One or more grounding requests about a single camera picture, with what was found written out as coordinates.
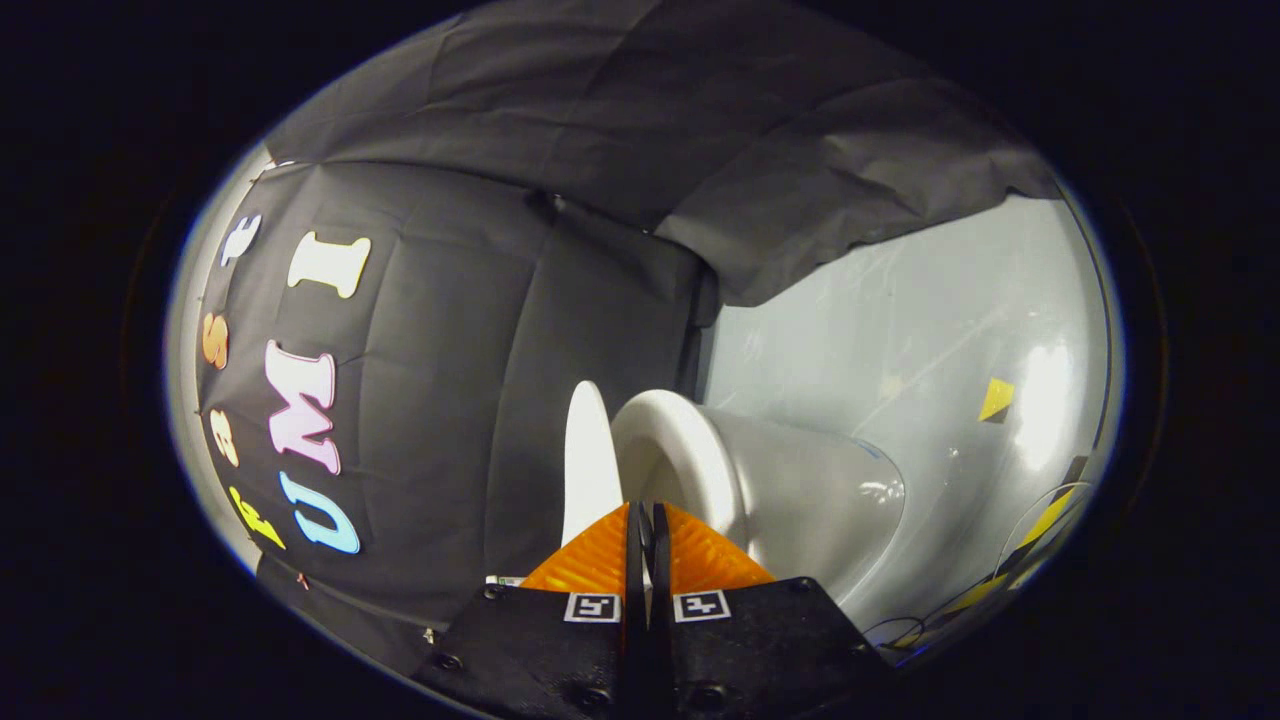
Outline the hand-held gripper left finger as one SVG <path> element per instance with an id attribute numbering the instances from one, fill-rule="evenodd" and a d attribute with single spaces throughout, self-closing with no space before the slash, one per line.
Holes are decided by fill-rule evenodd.
<path id="1" fill-rule="evenodd" d="M 413 680 L 483 719 L 616 719 L 646 630 L 646 518 L 623 503 L 522 584 L 475 591 Z"/>

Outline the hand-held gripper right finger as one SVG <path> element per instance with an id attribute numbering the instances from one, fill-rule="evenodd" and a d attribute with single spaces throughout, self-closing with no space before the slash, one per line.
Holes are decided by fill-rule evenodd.
<path id="1" fill-rule="evenodd" d="M 813 577 L 778 575 L 708 521 L 652 506 L 650 671 L 671 719 L 820 719 L 892 669 Z"/>

